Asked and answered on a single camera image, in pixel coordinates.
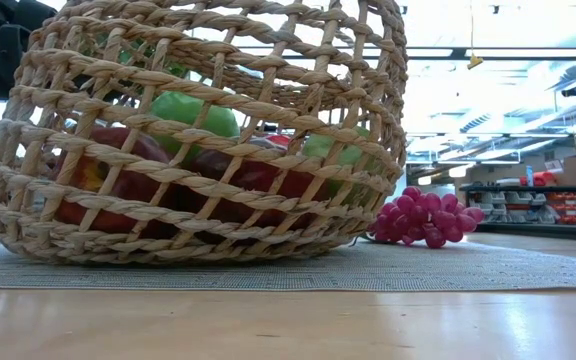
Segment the green leafy plant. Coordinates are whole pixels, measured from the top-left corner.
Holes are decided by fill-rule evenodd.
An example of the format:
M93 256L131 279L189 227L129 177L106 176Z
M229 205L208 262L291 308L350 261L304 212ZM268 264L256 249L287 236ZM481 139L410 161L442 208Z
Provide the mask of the green leafy plant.
M86 46L82 47L82 53L86 56L102 58L102 51L106 48L108 34L98 34L91 38ZM117 62L122 65L130 65L139 68L151 68L156 46L136 39L127 43L125 40L120 45ZM165 60L163 65L165 73L180 77L188 77L188 69L174 60Z

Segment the pink grape bunch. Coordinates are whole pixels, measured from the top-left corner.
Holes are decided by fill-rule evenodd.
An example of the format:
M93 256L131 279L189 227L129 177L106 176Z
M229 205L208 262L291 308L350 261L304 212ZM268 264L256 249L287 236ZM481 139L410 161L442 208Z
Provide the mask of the pink grape bunch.
M437 249L447 242L462 241L484 218L482 209L466 207L454 194L422 193L410 186L382 206L367 237L375 243L406 246L424 241L427 247Z

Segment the dark red apple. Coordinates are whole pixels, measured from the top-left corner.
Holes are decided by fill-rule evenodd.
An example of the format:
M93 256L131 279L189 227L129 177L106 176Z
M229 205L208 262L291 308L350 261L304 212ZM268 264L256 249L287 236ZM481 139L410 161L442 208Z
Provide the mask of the dark red apple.
M204 149L187 163L185 168L203 177L220 180L231 160L232 156L230 155L226 155L217 150ZM247 191L267 192L279 174L280 169L277 167L263 162L244 160L230 179L229 184ZM286 198L299 199L306 192L313 179L314 176L310 173L290 170L284 178L278 194ZM178 209L180 211L198 213L207 200L208 198L206 196L197 194L188 187L181 186L179 188ZM244 223L253 213L254 210L243 203L221 200L209 218L222 222ZM276 227L285 218L286 214L284 212L266 210L255 222L255 226Z

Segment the large green fruit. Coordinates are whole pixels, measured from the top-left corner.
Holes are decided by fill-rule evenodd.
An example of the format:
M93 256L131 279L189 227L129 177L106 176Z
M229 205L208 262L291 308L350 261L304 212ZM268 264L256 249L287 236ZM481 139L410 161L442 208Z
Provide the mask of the large green fruit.
M203 108L204 101L179 92L166 91L151 104L151 114L164 120L172 120L193 125ZM239 125L234 113L219 106L211 106L201 124L203 130L222 137L238 137ZM153 138L174 157L181 148L181 143L168 135L153 135Z

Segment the grey woven placemat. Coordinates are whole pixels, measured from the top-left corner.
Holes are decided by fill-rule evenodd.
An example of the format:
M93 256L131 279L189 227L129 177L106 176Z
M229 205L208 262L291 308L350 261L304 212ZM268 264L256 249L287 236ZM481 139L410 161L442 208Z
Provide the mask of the grey woven placemat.
M513 291L576 289L576 258L474 243L367 242L316 258L199 266L44 264L0 246L0 288L234 291Z

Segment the red item on rack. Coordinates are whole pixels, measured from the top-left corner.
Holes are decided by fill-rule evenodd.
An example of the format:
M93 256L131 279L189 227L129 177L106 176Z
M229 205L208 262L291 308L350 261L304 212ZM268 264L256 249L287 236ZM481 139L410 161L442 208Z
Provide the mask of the red item on rack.
M533 173L531 176L528 175L521 176L520 185L528 187L556 186L557 180L553 173L549 171L543 171Z

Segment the large red apple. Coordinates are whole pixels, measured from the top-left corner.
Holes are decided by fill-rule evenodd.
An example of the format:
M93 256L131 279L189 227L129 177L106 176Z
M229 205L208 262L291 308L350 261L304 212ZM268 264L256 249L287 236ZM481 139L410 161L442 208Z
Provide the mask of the large red apple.
M95 127L91 137L94 141L121 148L128 137L130 130L119 127ZM146 134L140 134L133 147L132 153L146 160L154 160L167 163L170 160L168 153L157 143L155 139ZM85 191L97 192L107 175L110 166L88 156L82 156L77 168L71 177L69 185ZM146 175L133 171L122 170L119 173L110 194L124 200L137 200L148 202L158 190L160 184ZM178 186L169 186L166 194L160 200L161 207L173 208L176 206ZM67 224L80 224L86 209L77 203L62 201L54 218ZM102 210L93 221L91 228L106 233L128 233L137 224L135 219L124 215L115 214ZM170 239L177 232L177 228L171 224L157 220L150 221L142 230L139 237L151 239Z

